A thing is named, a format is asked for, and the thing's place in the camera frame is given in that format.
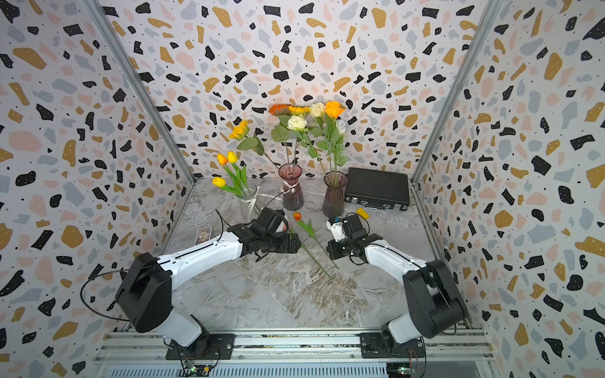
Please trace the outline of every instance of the green leaf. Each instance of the green leaf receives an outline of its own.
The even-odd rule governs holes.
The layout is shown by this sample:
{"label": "green leaf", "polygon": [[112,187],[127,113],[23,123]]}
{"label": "green leaf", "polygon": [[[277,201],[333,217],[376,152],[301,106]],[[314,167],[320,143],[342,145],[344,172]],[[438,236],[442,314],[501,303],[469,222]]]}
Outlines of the green leaf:
{"label": "green leaf", "polygon": [[271,137],[275,142],[285,142],[290,138],[290,132],[282,125],[275,125],[273,130],[271,130]]}
{"label": "green leaf", "polygon": [[242,140],[239,145],[237,145],[237,149],[239,149],[241,151],[248,151],[249,149],[253,149],[257,145],[258,145],[258,139],[256,137],[252,137],[252,138],[248,137],[248,138],[245,138],[244,140]]}

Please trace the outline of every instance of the artificial flower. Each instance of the artificial flower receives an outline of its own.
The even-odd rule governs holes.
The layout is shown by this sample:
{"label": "artificial flower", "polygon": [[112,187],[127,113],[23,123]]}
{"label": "artificial flower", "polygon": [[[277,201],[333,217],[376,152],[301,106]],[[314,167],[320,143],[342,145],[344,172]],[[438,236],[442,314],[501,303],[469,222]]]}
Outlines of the artificial flower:
{"label": "artificial flower", "polygon": [[314,117],[323,117],[325,113],[325,105],[321,102],[316,102],[311,105],[311,115]]}
{"label": "artificial flower", "polygon": [[274,106],[271,106],[271,108],[269,108],[269,113],[273,114],[275,117],[289,116],[290,115],[289,105],[286,105],[284,103],[275,104]]}
{"label": "artificial flower", "polygon": [[229,162],[229,160],[223,154],[218,154],[217,160],[218,160],[218,164],[220,164],[220,165],[225,165]]}
{"label": "artificial flower", "polygon": [[227,182],[225,181],[224,178],[222,177],[215,177],[212,179],[212,183],[218,187],[223,187],[225,185],[227,185]]}
{"label": "artificial flower", "polygon": [[229,136],[229,139],[237,139],[237,140],[244,139],[248,135],[248,132],[250,131],[250,128],[248,127],[248,123],[250,123],[250,121],[248,121],[248,120],[241,121],[239,125],[237,125],[236,127],[233,128],[233,132]]}
{"label": "artificial flower", "polygon": [[301,108],[300,106],[290,106],[290,114],[304,118],[309,115],[311,109],[308,106]]}
{"label": "artificial flower", "polygon": [[229,151],[227,154],[227,159],[229,160],[229,163],[235,163],[237,162],[237,155],[235,155],[235,152]]}
{"label": "artificial flower", "polygon": [[298,116],[291,116],[288,119],[288,128],[294,131],[302,131],[307,126],[307,121]]}

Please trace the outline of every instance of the purple glass vase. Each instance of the purple glass vase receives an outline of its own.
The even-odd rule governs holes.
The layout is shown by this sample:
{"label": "purple glass vase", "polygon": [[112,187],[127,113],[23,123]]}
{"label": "purple glass vase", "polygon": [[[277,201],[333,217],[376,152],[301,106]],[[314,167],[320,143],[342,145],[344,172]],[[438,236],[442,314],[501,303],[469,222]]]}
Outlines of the purple glass vase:
{"label": "purple glass vase", "polygon": [[344,189],[347,186],[347,176],[342,172],[328,172],[324,176],[327,186],[324,204],[321,211],[328,218],[340,217],[344,211]]}
{"label": "purple glass vase", "polygon": [[277,171],[284,183],[281,190],[285,191],[282,196],[284,208],[286,210],[298,210],[304,204],[303,190],[298,179],[303,174],[303,170],[298,164],[284,164]]}

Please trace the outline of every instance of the yellow tulip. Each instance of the yellow tulip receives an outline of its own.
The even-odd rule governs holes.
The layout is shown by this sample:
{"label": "yellow tulip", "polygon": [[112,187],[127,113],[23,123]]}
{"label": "yellow tulip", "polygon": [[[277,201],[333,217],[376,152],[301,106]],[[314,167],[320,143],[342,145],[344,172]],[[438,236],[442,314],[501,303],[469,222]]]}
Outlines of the yellow tulip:
{"label": "yellow tulip", "polygon": [[229,162],[229,160],[223,154],[217,155],[218,164],[225,165]]}
{"label": "yellow tulip", "polygon": [[229,151],[227,154],[227,159],[229,159],[229,163],[235,163],[237,162],[237,155],[235,155],[235,152]]}
{"label": "yellow tulip", "polygon": [[215,177],[212,179],[212,183],[218,187],[223,187],[225,185],[227,185],[227,182],[225,181],[224,178],[222,177]]}

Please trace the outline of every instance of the black spot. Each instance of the black spot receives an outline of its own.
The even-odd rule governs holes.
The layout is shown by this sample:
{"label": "black spot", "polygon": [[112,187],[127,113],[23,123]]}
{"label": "black spot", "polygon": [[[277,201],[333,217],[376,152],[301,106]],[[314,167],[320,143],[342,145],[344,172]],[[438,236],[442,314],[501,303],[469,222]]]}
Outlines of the black spot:
{"label": "black spot", "polygon": [[571,190],[564,185],[559,186],[559,199],[563,203],[572,204],[574,199],[571,197]]}

